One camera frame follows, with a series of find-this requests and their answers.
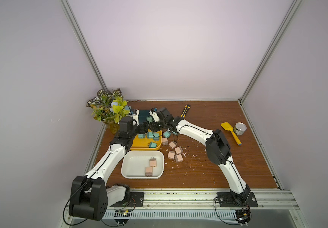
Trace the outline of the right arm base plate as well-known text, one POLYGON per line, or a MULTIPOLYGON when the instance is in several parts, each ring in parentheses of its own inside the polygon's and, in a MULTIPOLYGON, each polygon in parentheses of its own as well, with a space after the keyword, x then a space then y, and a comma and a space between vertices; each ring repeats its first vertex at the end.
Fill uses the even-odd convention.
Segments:
POLYGON ((218 192, 215 202, 220 207, 237 207, 237 208, 256 208, 258 207, 257 199, 253 192, 245 194, 236 194, 233 192, 218 192))

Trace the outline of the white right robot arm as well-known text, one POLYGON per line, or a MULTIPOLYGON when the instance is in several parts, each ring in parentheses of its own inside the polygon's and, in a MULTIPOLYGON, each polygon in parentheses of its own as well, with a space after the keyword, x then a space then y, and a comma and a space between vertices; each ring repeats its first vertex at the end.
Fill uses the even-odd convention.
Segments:
POLYGON ((235 204, 239 206, 248 204, 251 189, 242 179, 233 161, 230 145, 221 130, 204 129, 180 116, 173 117, 165 107, 153 108, 149 111, 149 115, 153 119, 149 123, 149 129, 153 132, 166 129, 172 133, 190 137, 203 144, 206 147, 207 158, 218 165, 226 177, 235 204))

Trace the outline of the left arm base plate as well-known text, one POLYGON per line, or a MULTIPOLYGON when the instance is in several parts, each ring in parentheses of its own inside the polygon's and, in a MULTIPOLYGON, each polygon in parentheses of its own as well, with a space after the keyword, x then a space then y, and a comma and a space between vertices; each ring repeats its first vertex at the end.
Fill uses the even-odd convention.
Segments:
POLYGON ((143 207, 144 199, 145 199, 144 192, 132 192, 132 193, 130 193, 130 198, 128 200, 122 201, 122 202, 117 202, 117 203, 113 204, 111 207, 116 207, 116 208, 138 207, 138 208, 141 208, 141 207, 143 207))

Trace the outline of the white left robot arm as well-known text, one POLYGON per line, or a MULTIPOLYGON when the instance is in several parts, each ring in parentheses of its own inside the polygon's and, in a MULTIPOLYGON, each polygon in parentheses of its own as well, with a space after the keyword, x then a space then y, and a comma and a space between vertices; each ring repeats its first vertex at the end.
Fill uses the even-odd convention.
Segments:
POLYGON ((132 117, 124 117, 119 122, 119 131, 109 143, 106 154, 89 172, 73 180, 66 204, 70 216, 99 221, 108 207, 130 205, 130 187, 118 184, 107 188, 107 181, 131 148, 135 137, 147 133, 148 129, 148 122, 139 123, 132 117))

